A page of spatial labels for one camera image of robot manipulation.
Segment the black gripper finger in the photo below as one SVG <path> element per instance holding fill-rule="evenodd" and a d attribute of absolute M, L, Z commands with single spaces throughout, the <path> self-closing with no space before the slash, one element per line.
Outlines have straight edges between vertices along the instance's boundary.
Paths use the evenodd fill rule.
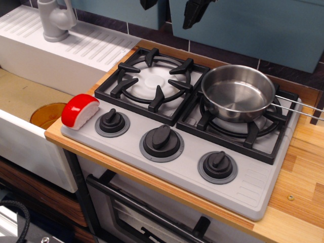
<path fill-rule="evenodd" d="M 210 3 L 215 3 L 215 0 L 189 0 L 186 2 L 184 12 L 183 29 L 190 29 L 195 23 L 198 23 Z"/>
<path fill-rule="evenodd" d="M 140 4 L 144 10 L 148 10 L 157 4 L 157 0 L 140 0 Z"/>

